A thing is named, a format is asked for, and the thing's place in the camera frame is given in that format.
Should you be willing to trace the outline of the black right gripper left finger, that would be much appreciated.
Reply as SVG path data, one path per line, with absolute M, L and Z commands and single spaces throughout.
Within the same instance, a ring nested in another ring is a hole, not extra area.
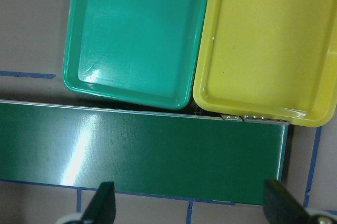
M 80 218 L 80 223 L 112 224 L 116 217 L 115 187 L 103 182 Z

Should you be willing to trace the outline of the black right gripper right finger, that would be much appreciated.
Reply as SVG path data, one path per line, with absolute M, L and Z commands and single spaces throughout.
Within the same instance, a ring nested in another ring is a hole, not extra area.
M 282 184 L 273 179 L 264 181 L 263 212 L 269 223 L 307 223 L 310 218 Z

